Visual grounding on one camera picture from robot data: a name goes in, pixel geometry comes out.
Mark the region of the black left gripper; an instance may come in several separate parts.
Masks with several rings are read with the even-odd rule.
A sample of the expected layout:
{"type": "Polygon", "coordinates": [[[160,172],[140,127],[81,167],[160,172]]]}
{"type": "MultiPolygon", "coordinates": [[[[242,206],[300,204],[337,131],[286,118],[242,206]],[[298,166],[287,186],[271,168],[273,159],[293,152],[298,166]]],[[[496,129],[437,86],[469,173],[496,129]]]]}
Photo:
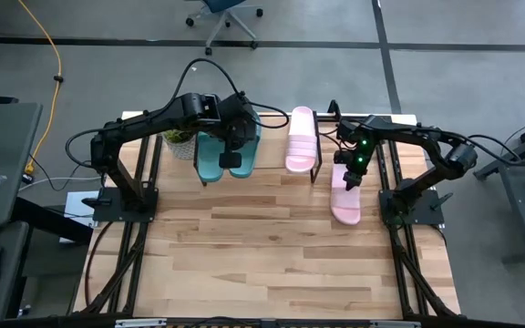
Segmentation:
{"type": "Polygon", "coordinates": [[[232,94],[219,103],[224,151],[241,149],[245,143],[254,141],[258,116],[244,93],[232,94]]]}

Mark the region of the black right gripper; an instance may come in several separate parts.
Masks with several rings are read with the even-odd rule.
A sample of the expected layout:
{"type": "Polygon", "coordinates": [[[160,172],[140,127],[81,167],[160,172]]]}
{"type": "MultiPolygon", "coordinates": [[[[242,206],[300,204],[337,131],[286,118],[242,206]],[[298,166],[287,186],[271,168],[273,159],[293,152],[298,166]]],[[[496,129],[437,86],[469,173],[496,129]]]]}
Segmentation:
{"type": "Polygon", "coordinates": [[[345,166],[346,191],[359,186],[359,180],[366,174],[369,161],[370,156],[358,149],[341,149],[334,153],[334,164],[345,166]]]}

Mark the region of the pink foam slide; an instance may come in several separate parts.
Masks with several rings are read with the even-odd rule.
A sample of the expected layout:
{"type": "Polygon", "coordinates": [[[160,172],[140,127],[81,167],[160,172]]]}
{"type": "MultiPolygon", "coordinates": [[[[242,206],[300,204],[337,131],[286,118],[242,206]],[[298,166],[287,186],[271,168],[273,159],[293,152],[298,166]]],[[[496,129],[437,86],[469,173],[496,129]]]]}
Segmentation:
{"type": "Polygon", "coordinates": [[[334,164],[331,178],[330,209],[335,219],[344,225],[356,225],[361,220],[360,188],[346,190],[344,164],[334,164]]]}
{"type": "Polygon", "coordinates": [[[308,107],[294,108],[288,132],[285,167],[292,173],[305,173],[317,159],[314,112],[308,107]]]}

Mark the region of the green foam slide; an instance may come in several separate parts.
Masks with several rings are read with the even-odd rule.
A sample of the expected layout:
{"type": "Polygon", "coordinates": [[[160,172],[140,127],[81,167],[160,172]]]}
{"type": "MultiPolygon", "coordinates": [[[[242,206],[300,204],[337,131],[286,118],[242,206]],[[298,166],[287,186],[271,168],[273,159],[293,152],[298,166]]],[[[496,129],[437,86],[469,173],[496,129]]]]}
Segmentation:
{"type": "Polygon", "coordinates": [[[224,143],[217,138],[200,132],[197,136],[197,172],[202,182],[216,182],[223,175],[220,167],[220,155],[224,151],[224,143]]]}
{"type": "Polygon", "coordinates": [[[247,141],[239,153],[242,155],[242,164],[239,168],[229,169],[230,174],[236,179],[246,179],[252,175],[256,162],[257,148],[261,139],[262,128],[255,126],[255,136],[253,140],[247,141]]]}

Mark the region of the succulent in patterned white pot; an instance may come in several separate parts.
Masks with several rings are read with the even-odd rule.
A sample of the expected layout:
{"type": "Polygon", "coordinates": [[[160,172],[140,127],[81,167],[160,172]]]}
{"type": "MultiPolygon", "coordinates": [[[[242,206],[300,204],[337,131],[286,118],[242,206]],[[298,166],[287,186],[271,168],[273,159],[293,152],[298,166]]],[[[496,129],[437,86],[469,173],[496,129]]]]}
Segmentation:
{"type": "Polygon", "coordinates": [[[196,133],[176,129],[161,133],[173,156],[182,160],[193,160],[195,154],[196,133]]]}

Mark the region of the blue office chair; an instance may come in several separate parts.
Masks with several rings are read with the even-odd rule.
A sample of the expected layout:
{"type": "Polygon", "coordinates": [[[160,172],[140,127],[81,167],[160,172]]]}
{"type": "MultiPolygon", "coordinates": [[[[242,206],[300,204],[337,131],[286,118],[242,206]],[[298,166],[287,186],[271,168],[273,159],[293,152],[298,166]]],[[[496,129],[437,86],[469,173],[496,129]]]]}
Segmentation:
{"type": "Polygon", "coordinates": [[[251,43],[249,47],[256,49],[259,45],[257,35],[236,15],[238,9],[254,8],[257,17],[261,18],[264,11],[257,5],[245,5],[246,0],[185,0],[186,2],[201,2],[202,8],[195,13],[188,14],[185,19],[185,24],[188,27],[193,27],[197,20],[207,16],[217,16],[218,21],[215,27],[211,30],[209,37],[205,42],[204,53],[206,56],[212,55],[211,44],[215,37],[221,31],[221,27],[230,27],[234,22],[245,34],[247,34],[251,43]]]}

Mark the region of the white board under base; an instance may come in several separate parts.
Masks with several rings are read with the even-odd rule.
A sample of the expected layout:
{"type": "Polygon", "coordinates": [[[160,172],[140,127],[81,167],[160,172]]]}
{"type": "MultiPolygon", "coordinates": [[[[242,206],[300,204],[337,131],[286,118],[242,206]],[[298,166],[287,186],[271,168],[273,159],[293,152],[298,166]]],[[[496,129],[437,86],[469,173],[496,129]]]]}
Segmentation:
{"type": "Polygon", "coordinates": [[[64,217],[81,225],[95,229],[98,223],[93,220],[94,209],[82,202],[84,199],[96,199],[98,191],[73,191],[67,194],[66,205],[62,210],[64,217]]]}

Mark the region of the black desk under mouse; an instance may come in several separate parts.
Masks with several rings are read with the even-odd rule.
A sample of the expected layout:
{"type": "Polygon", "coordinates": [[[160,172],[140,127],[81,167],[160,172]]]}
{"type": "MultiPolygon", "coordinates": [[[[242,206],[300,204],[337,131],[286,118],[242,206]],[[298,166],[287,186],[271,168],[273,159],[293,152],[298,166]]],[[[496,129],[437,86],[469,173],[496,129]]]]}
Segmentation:
{"type": "Polygon", "coordinates": [[[0,278],[0,320],[4,320],[14,302],[15,283],[19,275],[29,228],[13,222],[0,227],[0,247],[4,250],[0,278]]]}

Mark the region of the wooden shelf with black frame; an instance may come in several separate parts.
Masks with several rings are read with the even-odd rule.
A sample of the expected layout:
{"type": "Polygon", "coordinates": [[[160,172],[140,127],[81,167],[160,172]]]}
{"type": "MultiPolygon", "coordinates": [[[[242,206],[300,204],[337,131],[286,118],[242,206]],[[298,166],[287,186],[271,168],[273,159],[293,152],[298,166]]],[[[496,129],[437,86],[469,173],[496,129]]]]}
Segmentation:
{"type": "MultiPolygon", "coordinates": [[[[256,169],[286,169],[291,174],[307,175],[310,181],[312,183],[315,183],[319,175],[319,172],[321,171],[321,167],[323,164],[323,158],[322,158],[322,151],[321,151],[321,141],[320,141],[321,132],[319,129],[318,114],[314,110],[313,112],[314,112],[316,136],[317,136],[317,147],[316,147],[317,159],[316,159],[314,166],[312,167],[310,171],[305,172],[305,173],[292,173],[285,167],[285,155],[286,155],[287,139],[288,139],[288,132],[289,132],[290,125],[286,128],[280,128],[280,129],[262,128],[261,139],[259,141],[259,145],[257,148],[256,162],[255,162],[253,171],[255,171],[256,169]]],[[[197,138],[195,141],[195,154],[193,157],[193,167],[195,168],[197,172],[196,159],[197,159],[197,138]]],[[[204,183],[201,181],[201,183],[203,185],[207,185],[213,182],[204,183]]]]}

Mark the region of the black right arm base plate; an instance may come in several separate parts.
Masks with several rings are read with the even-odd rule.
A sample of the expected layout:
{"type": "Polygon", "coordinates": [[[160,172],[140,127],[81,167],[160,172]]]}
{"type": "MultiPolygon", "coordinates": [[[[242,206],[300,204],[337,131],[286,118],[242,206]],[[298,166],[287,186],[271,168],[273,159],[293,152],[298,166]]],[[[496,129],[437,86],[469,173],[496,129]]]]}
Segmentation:
{"type": "Polygon", "coordinates": [[[444,223],[442,201],[435,190],[425,190],[413,205],[398,206],[392,190],[378,194],[382,221],[385,225],[438,225],[444,223]]]}

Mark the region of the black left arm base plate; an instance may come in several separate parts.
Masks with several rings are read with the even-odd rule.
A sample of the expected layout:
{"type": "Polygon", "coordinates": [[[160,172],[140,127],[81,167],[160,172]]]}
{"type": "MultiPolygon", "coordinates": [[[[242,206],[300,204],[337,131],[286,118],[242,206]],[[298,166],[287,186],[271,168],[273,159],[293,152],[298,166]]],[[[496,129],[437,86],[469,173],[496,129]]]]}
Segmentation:
{"type": "Polygon", "coordinates": [[[126,205],[118,188],[105,188],[98,204],[93,207],[93,220],[147,223],[155,219],[159,199],[158,189],[145,189],[144,203],[138,208],[126,205]]]}

